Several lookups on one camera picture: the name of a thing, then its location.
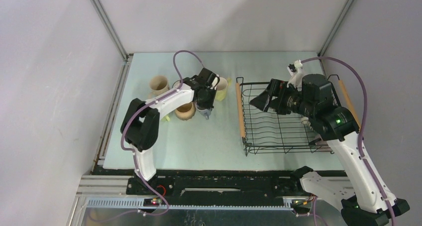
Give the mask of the small grey blue cup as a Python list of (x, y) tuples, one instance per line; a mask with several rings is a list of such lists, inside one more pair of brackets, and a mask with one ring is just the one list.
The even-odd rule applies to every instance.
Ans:
[(206, 120), (209, 120), (210, 115), (212, 113), (212, 108), (202, 108), (196, 105), (196, 111), (202, 115)]

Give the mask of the yellow green faceted mug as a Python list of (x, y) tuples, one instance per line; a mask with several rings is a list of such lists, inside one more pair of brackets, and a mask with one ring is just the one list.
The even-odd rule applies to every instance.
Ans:
[(216, 86), (216, 95), (215, 95), (215, 100), (216, 101), (223, 101), (226, 98), (227, 95), (227, 91), (229, 86), (231, 85), (232, 79), (231, 78), (223, 78), (220, 77), (219, 79), (219, 83)]

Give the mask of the beige round speckled mug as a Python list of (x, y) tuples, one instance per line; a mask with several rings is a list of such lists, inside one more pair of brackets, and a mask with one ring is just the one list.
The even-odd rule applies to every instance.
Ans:
[(175, 109), (175, 115), (178, 119), (186, 121), (193, 118), (195, 115), (196, 108), (193, 102), (183, 104), (182, 106)]

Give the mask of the light green mug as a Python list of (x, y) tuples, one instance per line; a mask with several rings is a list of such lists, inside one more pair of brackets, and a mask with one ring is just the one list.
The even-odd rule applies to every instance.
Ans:
[(169, 117), (168, 115), (166, 115), (166, 116), (164, 116), (164, 117), (162, 118), (162, 120), (163, 120), (163, 121), (170, 121), (171, 119), (170, 119), (170, 117)]

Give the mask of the floral patterned cream mug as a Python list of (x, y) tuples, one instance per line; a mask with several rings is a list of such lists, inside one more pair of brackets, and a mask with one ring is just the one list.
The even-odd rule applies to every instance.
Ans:
[(148, 95), (149, 98), (159, 96), (170, 89), (168, 79), (162, 75), (153, 77), (149, 82), (149, 87), (151, 90)]

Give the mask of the white mug black handle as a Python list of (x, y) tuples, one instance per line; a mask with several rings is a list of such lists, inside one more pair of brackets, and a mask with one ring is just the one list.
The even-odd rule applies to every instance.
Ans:
[(180, 89), (182, 87), (181, 81), (176, 81), (173, 83), (172, 88), (173, 89)]

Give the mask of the striped grey white mug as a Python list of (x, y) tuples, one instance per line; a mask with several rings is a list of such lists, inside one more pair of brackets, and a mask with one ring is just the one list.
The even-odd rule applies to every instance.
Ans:
[(312, 128), (311, 122), (308, 117), (302, 117), (301, 123), (309, 128)]

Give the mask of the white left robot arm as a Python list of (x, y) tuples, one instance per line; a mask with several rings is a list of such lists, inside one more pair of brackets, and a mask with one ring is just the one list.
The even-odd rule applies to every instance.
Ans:
[(135, 173), (140, 177), (138, 188), (143, 193), (149, 195), (157, 189), (152, 146), (158, 139), (161, 119), (188, 103), (193, 103), (209, 119), (219, 83), (218, 74), (202, 68), (198, 75), (180, 80), (157, 97), (146, 101), (135, 98), (130, 102), (120, 129), (121, 147), (132, 152)]

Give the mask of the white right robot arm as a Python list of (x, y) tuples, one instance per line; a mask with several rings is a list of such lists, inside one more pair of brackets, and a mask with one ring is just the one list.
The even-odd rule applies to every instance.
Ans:
[(340, 211), (349, 226), (385, 226), (410, 210), (408, 202), (384, 184), (364, 148), (361, 128), (347, 108), (334, 103), (332, 84), (325, 76), (305, 75), (300, 88), (272, 79), (250, 104), (263, 112), (272, 109), (281, 115), (306, 117), (335, 153), (353, 187), (348, 191), (304, 166), (293, 172), (289, 182), (295, 195), (308, 192), (322, 198)]

